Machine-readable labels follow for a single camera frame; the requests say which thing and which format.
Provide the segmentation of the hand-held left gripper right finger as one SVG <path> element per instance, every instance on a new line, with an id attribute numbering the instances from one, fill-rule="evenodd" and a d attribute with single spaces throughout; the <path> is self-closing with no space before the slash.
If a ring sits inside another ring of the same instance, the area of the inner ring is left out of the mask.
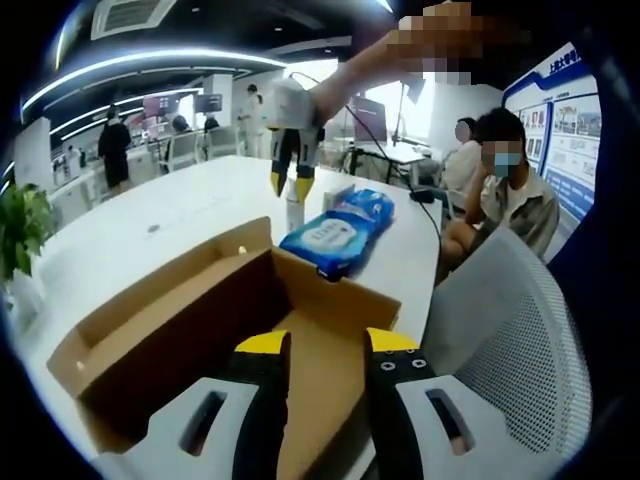
<path id="1" fill-rule="evenodd" d="M 451 375 L 438 376 L 412 339 L 369 327 L 365 397 L 381 479 L 504 479 L 504 415 Z"/>

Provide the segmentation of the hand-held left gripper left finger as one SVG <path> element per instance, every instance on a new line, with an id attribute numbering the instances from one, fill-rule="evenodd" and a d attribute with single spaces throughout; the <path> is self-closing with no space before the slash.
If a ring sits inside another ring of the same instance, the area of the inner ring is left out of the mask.
<path id="1" fill-rule="evenodd" d="M 202 378 L 156 411 L 117 457 L 120 479 L 273 479 L 288 419 L 291 334 L 239 344 L 219 378 Z"/>

